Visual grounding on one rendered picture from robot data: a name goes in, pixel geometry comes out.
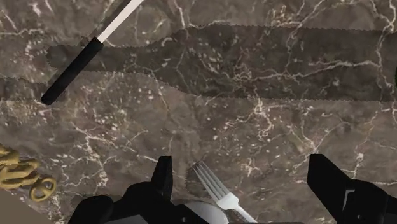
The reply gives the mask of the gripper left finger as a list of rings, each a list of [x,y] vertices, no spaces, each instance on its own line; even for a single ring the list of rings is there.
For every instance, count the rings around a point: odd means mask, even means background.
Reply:
[[[158,159],[150,181],[130,185],[116,202],[106,195],[82,200],[68,224],[172,224],[172,157]]]

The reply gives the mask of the silver fork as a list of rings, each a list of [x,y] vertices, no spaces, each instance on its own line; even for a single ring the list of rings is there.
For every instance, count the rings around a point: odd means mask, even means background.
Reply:
[[[197,162],[193,166],[193,170],[208,194],[220,208],[224,210],[233,209],[246,221],[257,223],[257,221],[239,205],[239,198],[221,182],[203,161]]]

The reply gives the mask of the black-handled knife with white blade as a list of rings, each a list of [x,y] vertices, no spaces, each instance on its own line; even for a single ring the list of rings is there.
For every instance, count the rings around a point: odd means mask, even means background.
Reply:
[[[67,66],[58,69],[53,75],[51,78],[52,84],[40,98],[41,103],[45,105],[53,104],[77,75],[103,49],[105,40],[114,33],[143,1],[123,0],[110,16],[104,18],[92,32],[92,39],[83,47],[80,53]]]

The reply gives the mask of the gold looped ornament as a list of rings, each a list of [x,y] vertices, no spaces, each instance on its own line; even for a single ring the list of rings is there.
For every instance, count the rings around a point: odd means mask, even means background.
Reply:
[[[20,159],[17,150],[0,144],[0,188],[11,190],[30,186],[29,198],[34,202],[48,199],[56,190],[57,182],[51,176],[37,172],[40,162],[35,158]]]

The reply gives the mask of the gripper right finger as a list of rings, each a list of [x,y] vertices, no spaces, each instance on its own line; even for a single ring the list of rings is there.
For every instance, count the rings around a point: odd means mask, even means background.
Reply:
[[[397,198],[351,179],[323,154],[311,154],[307,184],[337,224],[397,224]]]

